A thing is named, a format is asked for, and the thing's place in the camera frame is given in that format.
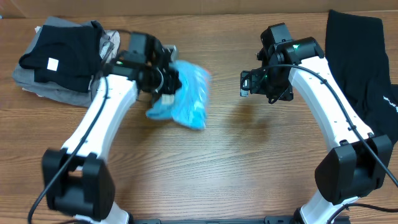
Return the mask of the light blue printed t-shirt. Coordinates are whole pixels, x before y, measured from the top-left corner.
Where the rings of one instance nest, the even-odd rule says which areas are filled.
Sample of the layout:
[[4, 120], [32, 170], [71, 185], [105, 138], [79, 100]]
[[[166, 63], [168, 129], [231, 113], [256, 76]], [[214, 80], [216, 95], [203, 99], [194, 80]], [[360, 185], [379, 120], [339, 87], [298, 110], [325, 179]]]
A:
[[178, 71], [182, 87], [173, 95], [161, 95], [146, 111], [146, 116], [153, 120], [172, 120], [191, 129], [205, 129], [211, 73], [186, 60], [177, 60], [171, 67]]

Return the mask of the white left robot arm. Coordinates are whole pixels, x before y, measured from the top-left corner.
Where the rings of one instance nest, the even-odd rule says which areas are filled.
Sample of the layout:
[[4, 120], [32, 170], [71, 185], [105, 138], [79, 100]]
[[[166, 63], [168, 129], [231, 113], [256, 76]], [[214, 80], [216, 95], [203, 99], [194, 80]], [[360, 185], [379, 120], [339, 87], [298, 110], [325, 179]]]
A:
[[42, 157], [45, 188], [38, 197], [50, 210], [82, 223], [133, 223], [115, 201], [107, 166], [114, 137], [141, 91], [172, 95], [181, 89], [174, 59], [159, 62], [113, 59], [106, 64], [97, 94], [61, 149]]

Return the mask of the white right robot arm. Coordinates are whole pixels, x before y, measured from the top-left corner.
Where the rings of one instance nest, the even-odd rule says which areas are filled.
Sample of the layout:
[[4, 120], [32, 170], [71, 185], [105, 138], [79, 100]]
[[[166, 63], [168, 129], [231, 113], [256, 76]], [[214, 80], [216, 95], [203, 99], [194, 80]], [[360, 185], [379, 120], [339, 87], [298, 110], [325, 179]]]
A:
[[262, 37], [262, 65], [243, 71], [241, 95], [264, 95], [268, 102], [290, 101], [298, 91], [325, 138], [327, 154], [315, 169], [317, 190], [291, 216], [266, 223], [348, 223], [341, 212], [380, 189], [388, 174], [392, 143], [356, 114], [335, 82], [323, 50], [313, 37]]

